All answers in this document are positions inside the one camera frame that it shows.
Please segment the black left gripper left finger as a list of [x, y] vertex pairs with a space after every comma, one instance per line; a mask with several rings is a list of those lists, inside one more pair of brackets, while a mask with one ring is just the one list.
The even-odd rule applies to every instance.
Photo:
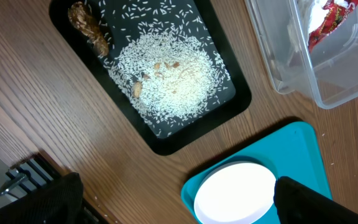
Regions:
[[83, 183], [72, 172], [0, 208], [0, 223], [74, 223], [82, 201]]

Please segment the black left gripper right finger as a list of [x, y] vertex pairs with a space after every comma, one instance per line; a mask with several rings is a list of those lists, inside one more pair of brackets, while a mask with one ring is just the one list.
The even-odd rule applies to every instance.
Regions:
[[281, 224], [354, 224], [358, 214], [287, 177], [275, 183], [273, 197]]

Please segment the red snack wrapper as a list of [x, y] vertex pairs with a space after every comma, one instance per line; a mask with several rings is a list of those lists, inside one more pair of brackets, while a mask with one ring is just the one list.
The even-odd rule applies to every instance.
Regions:
[[308, 28], [309, 53], [325, 37], [332, 34], [356, 9], [358, 0], [327, 0], [315, 2]]

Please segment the white tissue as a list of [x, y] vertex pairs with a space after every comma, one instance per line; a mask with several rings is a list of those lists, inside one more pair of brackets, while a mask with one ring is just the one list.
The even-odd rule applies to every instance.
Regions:
[[333, 33], [357, 7], [358, 0], [297, 1], [309, 53]]

